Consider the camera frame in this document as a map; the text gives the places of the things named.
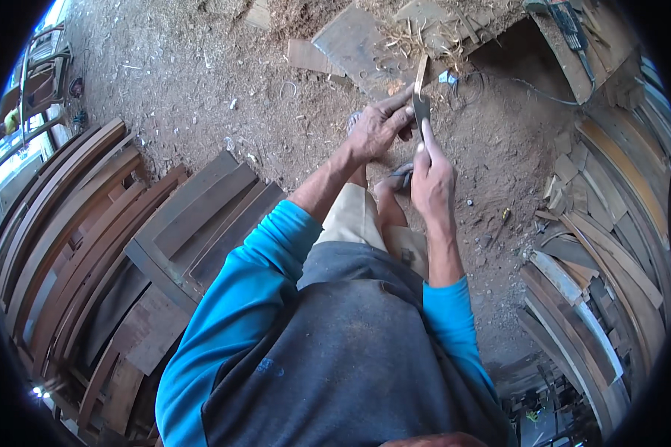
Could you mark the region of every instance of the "blue long-sleeve shirt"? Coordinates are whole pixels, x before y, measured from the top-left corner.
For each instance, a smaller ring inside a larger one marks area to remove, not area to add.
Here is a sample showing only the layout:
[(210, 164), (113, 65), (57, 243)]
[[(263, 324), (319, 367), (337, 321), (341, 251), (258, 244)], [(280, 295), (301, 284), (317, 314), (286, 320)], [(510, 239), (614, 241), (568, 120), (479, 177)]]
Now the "blue long-sleeve shirt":
[[(206, 447), (200, 409), (219, 367), (258, 343), (284, 303), (295, 298), (321, 231), (307, 212), (284, 200), (227, 256), (161, 378), (155, 411), (167, 447)], [(477, 352), (466, 276), (446, 288), (423, 284), (423, 311), (452, 362), (497, 401)]]

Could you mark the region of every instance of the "forearm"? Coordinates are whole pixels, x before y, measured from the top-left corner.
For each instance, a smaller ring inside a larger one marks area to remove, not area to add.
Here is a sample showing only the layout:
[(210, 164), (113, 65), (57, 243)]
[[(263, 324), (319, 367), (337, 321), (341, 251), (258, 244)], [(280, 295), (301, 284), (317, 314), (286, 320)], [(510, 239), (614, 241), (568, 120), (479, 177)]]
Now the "forearm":
[(428, 275), (431, 287), (453, 285), (465, 276), (457, 247), (454, 219), (426, 222), (428, 236)]
[(355, 156), (352, 144), (346, 141), (288, 197), (288, 200), (322, 224), (343, 185), (362, 164), (363, 161)]

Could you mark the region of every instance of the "wood pile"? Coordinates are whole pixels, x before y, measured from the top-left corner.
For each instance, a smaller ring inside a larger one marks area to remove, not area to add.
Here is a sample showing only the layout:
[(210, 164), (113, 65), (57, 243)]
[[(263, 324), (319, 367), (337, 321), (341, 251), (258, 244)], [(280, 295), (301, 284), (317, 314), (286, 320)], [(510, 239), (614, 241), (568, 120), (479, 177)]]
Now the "wood pile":
[(645, 386), (671, 322), (671, 151), (636, 110), (588, 110), (576, 135), (555, 140), (548, 210), (535, 213), (546, 229), (520, 270), (520, 323), (586, 395), (604, 438)]
[(126, 133), (115, 119), (72, 138), (0, 223), (10, 339), (91, 445), (158, 442), (154, 400), (181, 334), (225, 256), (284, 198), (228, 152), (149, 186)]

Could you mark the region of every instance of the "left hand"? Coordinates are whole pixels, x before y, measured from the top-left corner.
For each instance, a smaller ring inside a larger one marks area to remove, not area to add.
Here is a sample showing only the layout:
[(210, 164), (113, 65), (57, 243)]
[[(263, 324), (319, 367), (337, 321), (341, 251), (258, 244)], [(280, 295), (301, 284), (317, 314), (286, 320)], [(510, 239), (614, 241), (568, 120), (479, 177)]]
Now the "left hand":
[(403, 141), (412, 138), (409, 124), (415, 112), (407, 105), (412, 95), (413, 85), (410, 84), (397, 94), (363, 109), (347, 140), (358, 159), (368, 162), (385, 155), (398, 134)]

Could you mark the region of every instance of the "right hand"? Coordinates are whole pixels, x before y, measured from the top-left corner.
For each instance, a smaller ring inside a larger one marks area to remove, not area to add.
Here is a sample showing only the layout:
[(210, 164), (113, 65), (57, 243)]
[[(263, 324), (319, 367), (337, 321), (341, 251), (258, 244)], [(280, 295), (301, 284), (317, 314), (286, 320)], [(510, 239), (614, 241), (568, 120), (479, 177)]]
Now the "right hand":
[(412, 201), (428, 229), (454, 228), (454, 195), (457, 171), (442, 153), (430, 127), (422, 121), (424, 142), (413, 158)]

